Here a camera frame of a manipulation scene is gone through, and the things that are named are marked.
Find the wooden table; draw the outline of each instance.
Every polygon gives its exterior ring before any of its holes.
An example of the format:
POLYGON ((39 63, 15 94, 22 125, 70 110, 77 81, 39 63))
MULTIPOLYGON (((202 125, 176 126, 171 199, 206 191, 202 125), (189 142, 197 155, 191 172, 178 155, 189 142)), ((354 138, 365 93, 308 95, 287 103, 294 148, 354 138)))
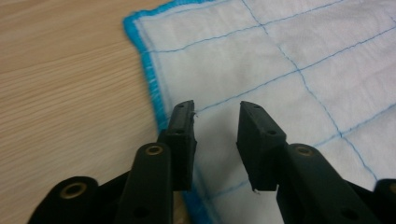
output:
MULTIPOLYGON (((122 19, 167 0, 0 2, 0 223, 26 223, 58 182, 130 169, 157 131, 122 19)), ((175 223, 187 223, 176 199, 175 223)))

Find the blue border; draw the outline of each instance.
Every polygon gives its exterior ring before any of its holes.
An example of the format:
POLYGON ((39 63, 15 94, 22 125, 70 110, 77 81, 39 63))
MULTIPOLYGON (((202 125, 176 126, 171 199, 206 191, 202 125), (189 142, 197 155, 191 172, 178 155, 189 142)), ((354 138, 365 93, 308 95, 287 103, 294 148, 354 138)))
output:
POLYGON ((164 5, 161 5, 153 10, 141 10, 135 12, 131 16, 128 16, 123 21, 123 26, 125 33, 128 35, 129 39, 134 43, 137 50, 141 55, 141 61, 143 64, 143 69, 146 75, 146 80, 148 82, 148 89, 151 96, 151 102, 154 106, 155 119, 157 120, 158 131, 166 129, 167 127, 167 117, 163 107, 163 98, 158 84, 157 74, 153 67, 152 57, 150 55, 149 49, 145 45, 139 30, 137 29, 134 21, 139 20, 142 17, 154 16, 161 14, 171 8, 179 7, 188 4, 202 4, 205 2, 213 2, 214 0, 175 0, 164 5))
MULTIPOLYGON (((148 47, 145 45, 142 36, 134 23, 142 17, 154 16, 161 14, 171 8, 188 5, 188 4, 202 4, 205 2, 213 2, 215 0, 175 0, 164 5, 161 5, 153 10, 141 10, 126 17, 123 20, 123 27, 129 39, 134 43, 140 53, 141 61, 143 64, 146 81, 148 83, 148 90, 150 92, 151 102, 154 106, 155 119, 157 120, 158 131, 166 129, 168 119, 164 111, 163 98, 158 84, 157 74, 154 69, 154 63, 150 55, 148 47)), ((183 193, 184 201, 195 223, 209 224, 212 223, 210 216, 207 213, 205 204, 200 198, 199 193, 194 185, 192 185, 190 192, 183 193)))

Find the blue stitched edge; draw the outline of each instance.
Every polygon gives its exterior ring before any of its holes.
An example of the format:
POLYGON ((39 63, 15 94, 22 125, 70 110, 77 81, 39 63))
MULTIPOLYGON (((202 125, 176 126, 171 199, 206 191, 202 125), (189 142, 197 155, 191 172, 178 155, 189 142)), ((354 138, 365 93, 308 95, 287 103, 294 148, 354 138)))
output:
MULTIPOLYGON (((129 39, 134 43, 137 50, 141 55, 141 61, 143 64, 144 73, 146 75, 146 81, 148 83, 148 90, 150 92, 151 102, 154 107, 155 119, 157 120, 158 131, 166 129, 168 125, 168 119, 166 117, 164 107, 163 107, 163 97, 158 84, 156 71, 153 66, 152 58, 150 52, 143 42, 143 39, 134 23, 134 21, 139 20, 145 16, 153 16, 163 13, 171 8, 187 5, 187 4, 202 4, 205 2, 211 2, 214 0, 175 0, 167 4, 161 5, 153 10, 141 10, 138 11, 123 20, 123 27, 125 33, 128 35, 129 39)), ((191 218, 196 223, 212 223, 205 205, 202 199, 199 197, 196 187, 192 184, 191 192, 183 193, 184 201, 186 203, 187 209, 191 215, 191 218)))
MULTIPOLYGON (((227 2, 227 1, 229 1, 229 0, 225 0, 225 1, 223 1, 223 2, 218 2, 216 5, 218 5, 218 4, 220 4, 220 3, 227 2)), ((300 15, 303 15, 303 14, 306 14, 306 13, 309 13, 309 12, 312 12, 312 11, 316 11, 316 10, 318 10, 318 9, 322 9, 322 8, 325 8, 325 7, 330 7, 330 6, 332 6, 332 5, 335 5, 335 4, 338 4, 338 3, 342 3, 342 2, 344 2, 344 1, 345 1, 345 0, 339 0, 339 1, 336 1, 336 2, 333 2, 333 3, 330 3, 330 4, 326 4, 326 5, 324 5, 324 6, 314 7, 314 8, 311 8, 311 9, 307 10, 307 11, 304 11, 304 12, 301 12, 301 13, 297 13, 297 14, 294 14, 294 15, 292 15, 292 16, 288 16, 288 17, 285 17, 285 18, 282 18, 282 19, 276 19, 276 20, 273 20, 273 21, 268 21, 268 22, 266 22, 266 23, 260 23, 257 19, 255 19, 255 21, 258 23, 258 25, 253 25, 253 26, 249 26, 249 27, 246 27, 246 28, 242 28, 242 29, 238 29, 238 30, 235 30, 235 31, 231 31, 230 33, 225 34, 225 35, 218 35, 218 36, 213 36, 213 37, 210 37, 210 38, 201 39, 201 40, 192 42, 192 43, 190 43, 190 44, 188 44, 188 45, 186 45, 186 46, 184 46, 184 47, 181 47, 181 48, 179 48, 179 49, 160 49, 160 50, 152 50, 151 52, 156 52, 156 53, 177 52, 177 51, 179 51, 179 50, 183 50, 183 49, 189 48, 189 47, 191 47, 191 46, 194 46, 194 45, 199 44, 199 43, 202 43, 202 42, 206 42, 206 41, 208 41, 208 40, 220 39, 220 38, 226 37, 226 36, 228 36, 228 35, 233 35, 233 34, 235 34, 235 33, 241 32, 241 31, 246 31, 246 30, 250 30, 250 29, 257 28, 257 27, 267 26, 267 25, 270 25, 271 23, 274 23, 274 22, 279 22, 279 21, 285 21, 285 20, 288 20, 288 19, 292 19, 292 18, 294 18, 294 17, 300 16, 300 15)))

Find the metal screw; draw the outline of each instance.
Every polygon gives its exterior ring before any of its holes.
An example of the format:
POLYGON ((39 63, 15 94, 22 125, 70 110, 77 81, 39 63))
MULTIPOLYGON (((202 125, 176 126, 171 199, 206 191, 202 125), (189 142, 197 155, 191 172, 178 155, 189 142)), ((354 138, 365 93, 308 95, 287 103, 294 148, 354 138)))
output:
POLYGON ((392 193, 396 194, 396 183, 390 184, 389 188, 392 193))
POLYGON ((84 193, 86 189, 87 184, 82 182, 69 184, 62 189, 60 196, 63 199, 73 199, 84 193))
POLYGON ((307 148, 307 147, 297 147, 296 150, 300 155, 303 155, 306 157, 314 155, 314 151, 312 151, 312 149, 307 148))
POLYGON ((152 147, 148 147, 146 148, 146 154, 150 155, 150 156, 155 156, 158 154, 163 153, 163 148, 162 147, 158 147, 158 146, 152 146, 152 147))

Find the white cloth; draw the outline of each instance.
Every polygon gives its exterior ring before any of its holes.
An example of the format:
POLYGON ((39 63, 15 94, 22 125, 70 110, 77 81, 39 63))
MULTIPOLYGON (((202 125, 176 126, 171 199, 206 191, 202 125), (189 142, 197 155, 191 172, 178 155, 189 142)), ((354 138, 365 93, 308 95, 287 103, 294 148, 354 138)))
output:
POLYGON ((186 200, 197 223, 282 223, 276 194, 251 190, 238 154, 241 101, 348 181, 396 178, 396 1, 175 1, 124 26, 160 129, 195 102, 198 195, 186 200))

